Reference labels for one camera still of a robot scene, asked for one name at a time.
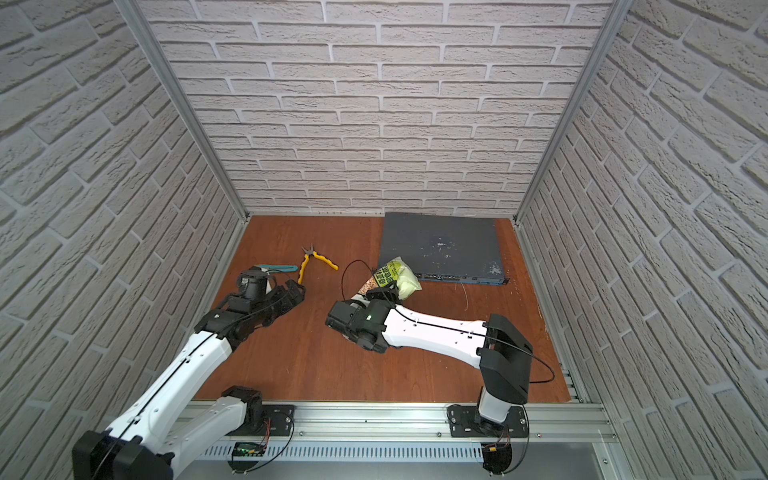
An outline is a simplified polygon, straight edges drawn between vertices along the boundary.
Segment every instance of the pliers handle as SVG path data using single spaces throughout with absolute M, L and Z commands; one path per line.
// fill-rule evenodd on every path
M 323 255 L 319 255 L 315 251 L 314 245 L 312 245 L 309 250 L 307 250 L 304 247 L 301 247 L 301 250 L 304 250 L 304 261 L 301 263 L 301 268 L 299 269 L 299 285 L 301 285 L 301 283 L 304 280 L 304 269 L 306 268 L 306 265 L 310 261 L 310 255 L 312 255 L 313 257 L 317 258 L 318 260 L 322 260 L 323 262 L 328 263 L 328 265 L 330 265 L 330 267 L 333 268 L 334 270 L 338 270 L 339 269 L 339 266 L 336 265 L 334 262 L 328 260 Z

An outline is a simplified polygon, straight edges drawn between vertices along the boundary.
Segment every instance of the wooden floor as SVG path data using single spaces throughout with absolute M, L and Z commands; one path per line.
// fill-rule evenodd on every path
M 477 369 L 420 349 L 367 352 L 325 326 L 326 314 L 341 300 L 344 267 L 363 259 L 375 267 L 379 257 L 381 217 L 253 217 L 230 264 L 216 303 L 236 291 L 235 279 L 254 264 L 299 264 L 301 246 L 314 243 L 340 270 L 316 259 L 306 268 L 306 298 L 272 326 L 257 330 L 214 372 L 197 393 L 215 399 L 233 385 L 261 390 L 269 400 L 339 400 L 380 402 L 475 402 L 482 377 Z M 491 313 L 509 318 L 552 366 L 554 382 L 532 385 L 531 402 L 570 400 L 551 340 L 538 309 L 517 237 L 509 220 L 496 220 L 506 286 L 423 282 L 405 305 L 423 313 L 455 319 L 487 319 Z M 280 282 L 284 275 L 278 275 Z M 349 268 L 346 295 L 369 278 L 361 263 Z M 549 372 L 534 362 L 531 379 Z

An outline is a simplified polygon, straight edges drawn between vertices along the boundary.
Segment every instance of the brick wallpaper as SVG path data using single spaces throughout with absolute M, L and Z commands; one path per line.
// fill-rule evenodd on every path
M 637 0 L 521 221 L 637 478 L 768 473 L 766 7 Z
M 145 0 L 255 214 L 511 217 L 610 0 Z
M 122 17 L 0 2 L 0 477 L 66 478 L 171 360 L 236 219 Z

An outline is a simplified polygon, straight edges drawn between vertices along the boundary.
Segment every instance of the teal handle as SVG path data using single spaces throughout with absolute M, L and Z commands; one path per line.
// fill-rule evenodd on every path
M 267 270 L 275 270 L 276 272 L 296 272 L 299 267 L 296 265 L 257 265 L 259 268 L 266 268 Z

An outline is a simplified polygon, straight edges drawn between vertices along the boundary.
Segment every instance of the snack bag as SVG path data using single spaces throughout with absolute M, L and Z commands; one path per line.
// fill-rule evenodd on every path
M 371 278 L 365 282 L 357 292 L 365 295 L 368 290 L 378 286 L 386 286 L 391 282 L 397 282 L 397 297 L 405 300 L 411 293 L 421 290 L 422 285 L 416 279 L 410 267 L 402 261 L 402 258 L 396 257 L 390 260 L 385 266 L 379 268 Z

